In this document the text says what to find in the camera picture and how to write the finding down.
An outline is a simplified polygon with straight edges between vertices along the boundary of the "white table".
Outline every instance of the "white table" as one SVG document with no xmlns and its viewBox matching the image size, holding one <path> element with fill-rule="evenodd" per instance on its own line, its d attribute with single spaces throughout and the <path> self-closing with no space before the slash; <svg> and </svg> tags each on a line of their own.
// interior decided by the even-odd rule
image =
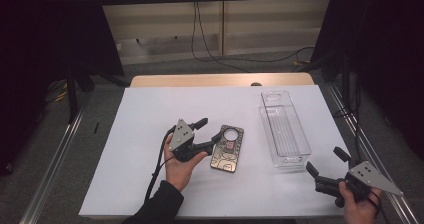
<svg viewBox="0 0 424 224">
<path fill-rule="evenodd" d="M 315 85 L 270 87 L 128 88 L 86 195 L 80 215 L 92 218 L 128 216 L 142 205 L 165 132 L 183 118 L 209 118 L 196 131 L 195 143 L 210 140 L 221 125 L 245 130 L 234 174 L 210 168 L 206 157 L 183 191 L 178 218 L 296 218 L 342 215 L 334 198 L 315 192 L 306 172 L 272 165 L 260 119 L 260 93 L 289 91 L 320 174 L 343 177 L 347 164 L 332 152 L 346 146 Z M 157 189 L 162 170 L 153 188 Z"/>
</svg>

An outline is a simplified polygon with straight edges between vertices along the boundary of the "black sleeve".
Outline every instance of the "black sleeve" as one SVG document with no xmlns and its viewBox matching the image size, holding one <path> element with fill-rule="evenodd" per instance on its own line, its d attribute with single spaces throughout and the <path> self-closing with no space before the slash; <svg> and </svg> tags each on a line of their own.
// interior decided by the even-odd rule
<svg viewBox="0 0 424 224">
<path fill-rule="evenodd" d="M 155 195 L 123 224 L 172 223 L 183 203 L 183 195 L 169 182 L 162 181 Z"/>
</svg>

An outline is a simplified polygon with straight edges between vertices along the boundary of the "human hand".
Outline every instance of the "human hand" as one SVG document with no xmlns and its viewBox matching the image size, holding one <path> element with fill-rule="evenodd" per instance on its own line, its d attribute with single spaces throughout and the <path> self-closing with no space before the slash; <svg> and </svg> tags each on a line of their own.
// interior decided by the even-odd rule
<svg viewBox="0 0 424 224">
<path fill-rule="evenodd" d="M 191 173 L 193 172 L 194 167 L 205 158 L 208 153 L 201 152 L 194 156 L 190 161 L 180 162 L 176 158 L 173 158 L 174 154 L 169 151 L 169 143 L 171 142 L 172 135 L 170 134 L 165 141 L 165 148 L 163 154 L 165 161 L 166 169 L 166 181 L 171 183 L 177 190 L 180 192 L 187 186 L 190 181 Z"/>
<path fill-rule="evenodd" d="M 369 203 L 369 201 L 364 200 L 356 203 L 353 197 L 353 193 L 346 188 L 346 183 L 344 181 L 339 183 L 339 191 L 342 194 L 345 207 L 344 207 L 344 218 L 349 224 L 372 224 L 374 223 L 375 214 L 377 210 L 375 207 Z M 381 195 L 381 190 L 372 188 L 371 190 L 377 196 Z M 379 200 L 373 194 L 369 195 L 369 198 L 378 205 Z"/>
</svg>

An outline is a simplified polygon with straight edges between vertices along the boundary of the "wall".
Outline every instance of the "wall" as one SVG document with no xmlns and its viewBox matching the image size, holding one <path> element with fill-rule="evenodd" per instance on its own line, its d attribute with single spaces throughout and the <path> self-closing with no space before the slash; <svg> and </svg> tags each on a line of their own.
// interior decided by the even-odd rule
<svg viewBox="0 0 424 224">
<path fill-rule="evenodd" d="M 315 45 L 328 0 L 266 0 L 199 3 L 202 27 L 208 48 L 214 55 L 295 50 Z M 121 55 L 130 55 L 134 46 L 128 40 L 139 38 L 148 51 L 142 55 L 164 55 L 155 52 L 158 42 L 176 42 L 187 46 L 176 58 L 191 56 L 193 34 L 193 3 L 105 6 L 112 34 L 117 43 L 127 47 Z M 207 56 L 196 26 L 194 47 L 199 56 Z M 123 63 L 155 59 L 130 58 Z"/>
</svg>

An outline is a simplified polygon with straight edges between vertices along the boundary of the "clear plastic container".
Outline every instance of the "clear plastic container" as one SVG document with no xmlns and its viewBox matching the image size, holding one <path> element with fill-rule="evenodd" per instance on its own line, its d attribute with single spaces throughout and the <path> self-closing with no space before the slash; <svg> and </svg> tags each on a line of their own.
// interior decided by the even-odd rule
<svg viewBox="0 0 424 224">
<path fill-rule="evenodd" d="M 275 167 L 303 168 L 311 149 L 286 91 L 262 93 L 259 108 Z"/>
</svg>

